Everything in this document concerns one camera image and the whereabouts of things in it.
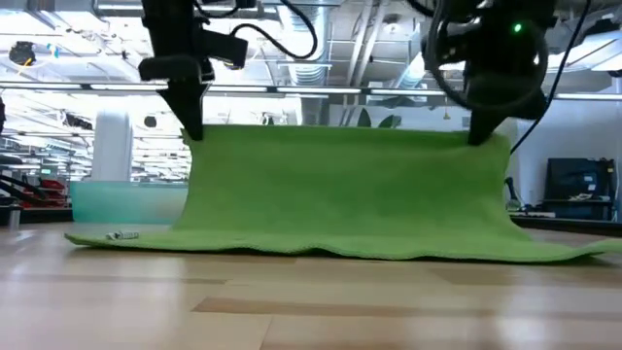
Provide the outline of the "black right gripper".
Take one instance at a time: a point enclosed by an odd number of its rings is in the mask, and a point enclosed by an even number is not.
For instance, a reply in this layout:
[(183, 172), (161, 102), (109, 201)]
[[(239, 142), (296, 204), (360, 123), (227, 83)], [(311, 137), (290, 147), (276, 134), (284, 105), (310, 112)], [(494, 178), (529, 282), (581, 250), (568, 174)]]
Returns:
[(535, 120), (545, 113), (547, 100), (541, 81), (514, 75), (473, 73), (470, 69), (467, 69), (463, 76), (463, 88), (467, 99), (479, 104), (507, 105), (520, 100), (528, 92), (533, 92), (529, 100), (512, 109), (509, 114), (472, 111), (467, 135), (467, 143), (470, 146), (485, 143), (506, 118)]

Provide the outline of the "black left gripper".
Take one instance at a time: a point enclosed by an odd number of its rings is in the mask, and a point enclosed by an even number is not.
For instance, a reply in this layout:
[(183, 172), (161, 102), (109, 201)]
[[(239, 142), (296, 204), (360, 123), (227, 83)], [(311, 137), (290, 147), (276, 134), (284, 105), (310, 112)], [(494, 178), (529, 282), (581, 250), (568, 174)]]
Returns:
[(143, 81), (169, 81), (161, 97), (193, 141), (202, 140), (204, 135), (202, 98), (209, 86), (202, 83), (215, 78), (206, 33), (202, 27), (190, 31), (151, 28), (154, 54), (138, 66)]

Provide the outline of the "green microfiber towel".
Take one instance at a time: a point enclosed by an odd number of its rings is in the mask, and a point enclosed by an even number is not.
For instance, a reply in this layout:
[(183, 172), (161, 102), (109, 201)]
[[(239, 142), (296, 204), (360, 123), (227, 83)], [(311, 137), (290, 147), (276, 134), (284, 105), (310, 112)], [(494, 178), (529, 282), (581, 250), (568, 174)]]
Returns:
[(622, 254), (622, 238), (568, 246), (515, 225), (503, 198), (509, 145), (500, 135), (470, 146), (462, 131), (213, 124), (189, 148), (187, 199), (169, 230), (68, 240), (388, 261), (552, 263)]

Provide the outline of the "teal plastic basket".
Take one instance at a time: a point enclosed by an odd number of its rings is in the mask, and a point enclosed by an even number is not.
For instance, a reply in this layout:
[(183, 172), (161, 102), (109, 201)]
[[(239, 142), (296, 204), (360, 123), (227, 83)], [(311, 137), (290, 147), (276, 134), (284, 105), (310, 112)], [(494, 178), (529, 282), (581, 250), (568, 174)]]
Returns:
[(170, 225), (181, 215), (184, 184), (72, 182), (69, 196), (78, 223)]

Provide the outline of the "white round pillar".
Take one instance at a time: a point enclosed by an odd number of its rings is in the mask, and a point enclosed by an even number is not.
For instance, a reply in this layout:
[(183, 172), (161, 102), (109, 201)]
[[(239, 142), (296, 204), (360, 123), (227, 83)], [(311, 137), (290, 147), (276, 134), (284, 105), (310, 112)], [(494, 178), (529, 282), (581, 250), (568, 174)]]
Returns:
[(96, 115), (91, 179), (129, 182), (132, 170), (133, 127), (129, 114), (102, 109)]

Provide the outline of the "large green leafy plant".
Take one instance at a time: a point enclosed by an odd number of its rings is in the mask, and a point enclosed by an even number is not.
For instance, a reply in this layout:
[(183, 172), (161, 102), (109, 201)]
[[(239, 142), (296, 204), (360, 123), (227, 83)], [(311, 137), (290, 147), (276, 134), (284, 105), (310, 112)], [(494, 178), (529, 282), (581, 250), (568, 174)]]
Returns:
[(384, 118), (381, 122), (374, 125), (370, 114), (366, 109), (362, 109), (357, 121), (357, 127), (377, 127), (377, 128), (398, 128), (401, 125), (401, 117), (397, 115), (390, 115)]

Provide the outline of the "long ceiling light bar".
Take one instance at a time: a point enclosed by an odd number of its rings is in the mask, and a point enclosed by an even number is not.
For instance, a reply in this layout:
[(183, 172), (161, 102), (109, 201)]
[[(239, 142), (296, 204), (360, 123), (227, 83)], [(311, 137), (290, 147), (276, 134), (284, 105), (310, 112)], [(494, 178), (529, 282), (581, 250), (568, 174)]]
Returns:
[[(75, 83), (27, 83), (2, 82), (0, 89), (31, 89), (52, 91), (127, 91), (156, 92), (166, 84), (75, 84)], [(298, 95), (370, 95), (370, 96), (442, 96), (442, 90), (434, 89), (391, 89), (357, 87), (265, 87), (265, 86), (210, 86), (208, 92), (215, 93), (282, 93)], [(558, 93), (558, 100), (622, 102), (622, 93)]]

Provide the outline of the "silver ventilation duct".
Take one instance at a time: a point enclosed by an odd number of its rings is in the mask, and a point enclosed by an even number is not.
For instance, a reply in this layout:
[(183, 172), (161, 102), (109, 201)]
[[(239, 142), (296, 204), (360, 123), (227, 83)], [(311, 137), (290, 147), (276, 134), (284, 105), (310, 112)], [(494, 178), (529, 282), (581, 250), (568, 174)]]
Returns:
[[(318, 38), (317, 50), (307, 59), (307, 63), (293, 63), (288, 69), (295, 86), (323, 86), (327, 81), (329, 13), (326, 7), (297, 7), (310, 19)], [(292, 53), (303, 55), (312, 48), (312, 36), (302, 19), (285, 6), (278, 8), (283, 24), (283, 44)]]

